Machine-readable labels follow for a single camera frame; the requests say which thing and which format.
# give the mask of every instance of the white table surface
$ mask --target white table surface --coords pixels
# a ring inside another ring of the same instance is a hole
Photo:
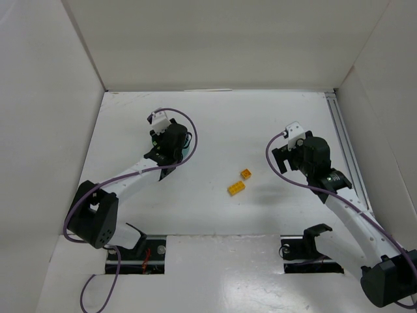
[[[349,273],[284,274],[279,235],[168,236],[164,275],[121,275],[103,313],[398,313],[373,306]],[[106,252],[61,236],[36,313],[79,313]],[[98,275],[84,304],[97,312],[114,275]]]
[[[149,234],[240,235],[302,233],[337,220],[308,190],[277,177],[265,160],[275,134],[298,121],[324,137],[332,165],[347,174],[323,93],[223,91],[106,93],[88,150],[81,181],[100,182],[136,163],[150,150],[146,117],[159,107],[187,113],[199,145],[192,159],[163,181],[145,187],[119,207],[119,221]],[[184,118],[169,112],[191,128]],[[277,140],[274,147],[281,147]],[[230,197],[227,187],[248,168],[246,189]],[[287,176],[306,182],[299,172]]]
[[[195,121],[197,152],[122,205],[119,218],[147,233],[187,235],[167,238],[164,275],[122,275],[104,313],[406,312],[395,305],[374,307],[349,273],[283,274],[279,233],[300,234],[324,222],[352,240],[316,196],[281,181],[264,156],[269,139],[297,120],[326,138],[334,167],[347,173],[322,93],[106,93],[81,181],[102,181],[137,162],[151,148],[146,116],[162,106]],[[230,197],[226,188],[244,168],[252,177]],[[300,173],[287,176],[305,181]],[[91,274],[104,273],[105,255],[61,236],[36,313],[81,312],[81,289]],[[84,298],[89,312],[102,306],[112,281],[113,275],[93,279]]]

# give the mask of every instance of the yellow lego brick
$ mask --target yellow lego brick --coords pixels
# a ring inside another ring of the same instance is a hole
[[[240,175],[243,177],[243,178],[245,178],[245,179],[248,179],[249,177],[251,177],[252,176],[252,173],[246,168],[244,171],[242,171],[241,173],[240,173]]]
[[[243,183],[243,181],[238,181],[237,183],[231,185],[228,188],[228,191],[230,193],[231,196],[234,196],[235,194],[237,194],[238,192],[242,191],[245,189],[245,184]]]

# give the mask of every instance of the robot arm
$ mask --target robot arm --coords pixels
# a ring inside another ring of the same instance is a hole
[[[152,127],[150,135],[153,148],[118,177],[135,172],[138,175],[99,188],[75,210],[69,220],[67,229],[95,248],[116,245],[140,254],[146,235],[129,224],[117,223],[119,205],[144,186],[169,175],[175,167],[164,166],[180,163],[188,153],[191,133],[185,126],[174,119],[169,120],[165,112],[152,114],[148,122]],[[71,208],[95,186],[90,181],[80,184]]]
[[[331,167],[330,148],[326,141],[314,137],[310,131],[304,132],[298,122],[286,127],[284,138],[288,139],[288,144],[272,150],[281,173],[287,171],[284,161],[288,161],[292,170],[304,174],[308,186],[337,194],[360,210],[356,212],[340,199],[313,190],[338,216],[360,248],[338,237],[331,227],[320,224],[304,231],[304,252],[314,258],[323,254],[338,262],[360,281],[368,299],[378,307],[416,293],[417,281],[404,257],[385,235],[362,217],[366,215],[379,226],[358,199],[349,180]],[[417,251],[406,253],[417,265]]]

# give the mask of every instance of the wire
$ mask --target wire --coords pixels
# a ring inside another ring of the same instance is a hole
[[[282,178],[284,181],[301,187],[301,188],[306,188],[306,189],[310,189],[312,191],[316,191],[316,192],[322,192],[323,194],[328,194],[329,196],[335,197],[336,199],[339,199],[340,201],[346,203],[346,205],[348,205],[349,207],[351,207],[354,211],[356,211],[357,213],[361,213],[362,211],[355,206],[353,203],[351,203],[349,200],[339,196],[338,194],[334,194],[333,192],[330,192],[326,189],[321,189],[321,188],[317,188],[317,187],[313,187],[313,186],[308,186],[308,185],[303,185],[300,183],[297,183],[296,181],[292,181],[288,178],[286,178],[284,175],[282,175],[272,164],[272,161],[269,157],[269,149],[270,146],[272,145],[272,143],[279,137],[284,136],[285,132],[281,132],[280,134],[274,136],[269,142],[268,145],[266,146],[266,151],[265,151],[265,156],[266,156],[266,161],[268,162],[269,166],[271,167],[272,171],[274,171],[274,173],[276,175],[278,175],[280,178]],[[408,265],[410,265],[411,271],[414,275],[414,277],[417,279],[417,268],[416,266],[413,264],[412,260],[410,259],[410,257],[407,255],[406,251],[404,250],[404,248],[384,229],[382,228],[380,225],[378,225],[377,223],[375,223],[371,218],[369,218],[367,215],[365,214],[360,214],[360,216],[362,218],[364,218],[368,223],[370,223],[377,231],[379,231],[381,234],[383,234],[385,237],[388,238],[389,241],[391,241],[391,243],[398,249],[399,253],[401,253],[401,255],[404,257],[405,261],[408,263]],[[417,308],[417,302],[413,303],[413,305],[404,305],[403,303],[400,303],[398,301],[395,302],[395,304],[399,305],[402,308],[407,308],[409,310],[413,310],[415,308]]]
[[[111,288],[110,288],[109,294],[107,296],[107,299],[106,299],[106,301],[104,301],[103,306],[101,307],[100,310],[97,311],[97,313],[102,312],[104,310],[104,308],[107,306],[107,304],[108,304],[108,302],[110,300],[111,294],[113,293],[113,290],[115,289],[117,277],[119,277],[119,273],[120,273],[120,266],[121,266],[121,263],[122,263],[122,257],[120,255],[120,251],[119,251],[119,249],[116,246],[111,246],[111,248],[114,251],[116,251],[116,253],[117,253],[117,268],[116,268],[116,274],[115,274],[115,278],[113,279],[113,283],[111,284]],[[91,277],[88,279],[88,281],[85,283],[83,289],[81,290],[81,295],[79,295],[79,305],[80,305],[83,313],[88,313],[87,310],[85,309],[84,303],[83,303],[84,291],[85,291],[85,288],[87,288],[87,285],[89,284],[89,282],[95,276],[96,276],[95,274],[91,275]]]
[[[177,166],[181,166],[183,165],[185,162],[187,162],[188,160],[191,159],[191,157],[193,156],[193,154],[195,153],[195,149],[197,148],[197,143],[198,143],[198,135],[197,135],[197,129],[194,125],[194,122],[188,117],[188,115],[186,115],[185,113],[182,113],[181,111],[177,110],[177,109],[173,109],[173,108],[162,108],[162,109],[157,109],[155,110],[153,113],[158,113],[161,111],[172,111],[172,112],[176,112],[178,114],[181,114],[182,116],[184,116],[191,124],[193,131],[194,131],[194,147],[191,151],[191,153],[188,155],[188,157],[177,163],[177,164],[172,164],[172,165],[165,165],[165,166],[155,166],[153,168],[146,168],[142,171],[142,173],[146,173],[148,171],[154,171],[154,170],[165,170],[168,168],[176,168]],[[77,239],[73,239],[70,236],[68,236],[68,232],[66,231],[66,229],[68,228],[68,224],[70,223],[70,220],[72,218],[72,215],[74,215],[74,213],[77,211],[78,207],[94,192],[96,192],[98,189],[102,188],[103,186],[106,186],[110,183],[114,183],[115,181],[119,181],[121,179],[126,179],[129,178],[131,176],[137,176],[140,173],[138,171],[134,171],[133,173],[129,173],[129,174],[124,174],[121,176],[117,176],[111,179],[108,179],[107,181],[104,181],[103,183],[97,184],[95,187],[93,187],[92,189],[90,189],[88,192],[86,192],[77,202],[76,204],[74,204],[74,206],[72,207],[72,209],[70,210],[70,212],[68,213],[68,215],[65,218],[64,221],[64,228],[63,228],[63,233],[64,233],[64,237],[71,241],[72,243],[85,243],[84,240],[77,240]]]
[[[148,248],[146,250],[146,258],[143,260],[143,263],[142,263],[142,269],[143,269],[142,274],[145,274],[145,272],[146,272],[146,268],[148,266],[148,261],[149,261],[150,257],[151,257],[151,248]]]
[[[282,249],[284,248],[284,246],[281,246],[279,249],[278,249],[278,255],[280,256],[280,258],[281,259],[284,259],[284,255],[281,255],[281,251],[282,251]]]
[[[177,110],[177,109],[173,109],[173,108],[161,108],[161,109],[157,109],[157,110],[155,110],[155,111],[153,111],[150,115],[149,115],[149,117],[148,118],[150,118],[150,117],[152,117],[152,115],[153,114],[156,114],[156,113],[158,113],[158,112],[162,112],[162,111],[172,111],[172,112],[175,112],[175,113],[178,113],[178,114],[181,114],[182,116],[184,116],[189,122],[190,122],[190,124],[191,124],[191,126],[192,126],[192,128],[193,128],[193,131],[194,131],[194,147],[193,147],[193,149],[192,149],[192,151],[191,151],[191,153],[188,155],[188,157],[185,159],[185,160],[182,160],[181,162],[179,162],[179,163],[177,163],[177,164],[172,164],[172,165],[165,165],[165,166],[155,166],[155,167],[153,167],[153,168],[146,168],[146,169],[144,169],[142,172],[138,172],[138,171],[135,171],[135,172],[133,172],[133,173],[129,173],[129,174],[125,174],[125,175],[121,175],[121,176],[117,176],[117,177],[114,177],[114,178],[111,178],[111,179],[108,179],[107,181],[104,181],[103,183],[100,183],[100,184],[97,184],[96,186],[94,186],[92,189],[90,189],[88,192],[86,192],[77,202],[76,202],[76,204],[74,204],[74,206],[71,208],[71,210],[70,210],[70,212],[68,213],[68,215],[66,216],[66,218],[65,218],[65,221],[64,221],[64,227],[63,227],[63,233],[64,233],[64,237],[67,239],[67,240],[69,240],[69,241],[71,241],[72,243],[86,243],[84,240],[77,240],[77,239],[73,239],[73,238],[71,238],[69,235],[68,235],[68,232],[66,231],[67,230],[67,228],[68,228],[68,224],[70,223],[70,220],[71,220],[71,218],[72,218],[72,216],[74,215],[74,213],[77,211],[77,209],[78,209],[78,207],[91,195],[91,194],[93,194],[94,192],[96,192],[98,189],[100,189],[100,188],[102,188],[103,186],[106,186],[106,185],[108,185],[108,184],[111,184],[111,183],[114,183],[115,181],[119,181],[119,180],[121,180],[121,179],[126,179],[126,178],[129,178],[129,177],[132,177],[132,176],[137,176],[137,175],[139,175],[139,174],[141,174],[141,173],[146,173],[146,172],[148,172],[148,171],[155,171],[155,170],[165,170],[165,169],[168,169],[168,168],[176,168],[177,166],[181,166],[181,165],[183,165],[185,162],[187,162],[188,160],[190,160],[191,159],[191,157],[193,156],[193,154],[195,153],[195,149],[197,148],[197,143],[198,143],[198,135],[197,135],[197,129],[196,129],[196,127],[195,127],[195,125],[194,125],[194,122],[188,117],[188,115],[186,115],[185,113],[183,113],[183,112],[181,112],[181,111],[179,111],[179,110]],[[117,253],[117,269],[116,269],[116,273],[115,273],[115,278],[114,278],[114,280],[113,280],[113,283],[112,283],[112,285],[111,285],[111,288],[110,288],[110,291],[109,291],[109,294],[108,294],[108,296],[107,296],[107,299],[106,299],[106,301],[104,302],[104,304],[103,304],[103,306],[102,306],[102,308],[99,310],[99,311],[97,311],[97,313],[100,313],[101,311],[103,311],[104,310],[104,308],[106,307],[106,305],[107,305],[107,303],[109,302],[109,300],[110,300],[110,297],[111,297],[111,294],[113,293],[113,289],[114,289],[114,287],[115,287],[115,285],[116,285],[116,281],[117,281],[117,278],[119,277],[119,273],[120,273],[120,267],[121,267],[121,255],[120,255],[120,251],[119,251],[119,249],[116,247],[116,246],[111,246],[115,251],[116,251],[116,253]],[[80,298],[79,298],[79,305],[80,305],[80,307],[81,307],[81,309],[82,309],[82,311],[83,311],[83,313],[88,313],[87,311],[86,311],[86,309],[84,308],[84,304],[83,304],[83,295],[84,295],[84,291],[85,291],[85,288],[87,287],[87,285],[89,284],[89,282],[95,277],[96,275],[92,275],[89,279],[88,279],[88,281],[85,283],[85,285],[84,285],[84,287],[83,287],[83,289],[82,289],[82,291],[81,291],[81,295],[80,295]]]
[[[321,260],[324,261],[325,258],[326,258],[326,256],[319,256],[317,259],[314,259],[314,260],[308,260],[308,261],[304,261],[302,263],[292,263],[291,265],[302,266],[302,265],[312,264],[312,263],[315,263],[315,262],[318,262],[318,261],[321,261]]]

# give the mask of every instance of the white panel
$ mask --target white panel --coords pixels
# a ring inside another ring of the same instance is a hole
[[[391,1],[338,96],[380,222],[417,247],[417,2]]]
[[[309,190],[282,181],[265,159],[266,145],[298,121],[326,138],[332,164],[347,173],[323,93],[285,91],[106,93],[81,181],[100,182],[135,164],[152,147],[146,116],[167,106],[195,122],[199,146],[189,163],[123,203],[119,220],[151,234],[302,233],[337,220]],[[189,124],[168,112],[178,122]],[[285,145],[277,140],[274,147]],[[248,168],[246,189],[230,197],[227,187]],[[286,174],[306,182],[299,172]]]
[[[58,244],[63,257],[54,254],[37,313],[81,312],[85,268],[100,252],[77,253],[71,245]],[[279,235],[168,237],[165,274],[121,275],[104,312],[402,312],[396,305],[373,306],[349,273],[285,275],[279,246]],[[65,259],[71,258],[77,259],[78,269],[70,274]],[[92,273],[100,270],[104,266],[97,263]],[[113,277],[93,278],[84,295],[88,312],[102,306]],[[410,304],[409,298],[402,302]]]
[[[102,93],[60,1],[0,1],[2,312],[35,311]]]
[[[339,87],[388,0],[67,0],[108,89]]]
[[[417,214],[355,69],[339,89],[338,100],[375,217],[401,244],[415,248]]]

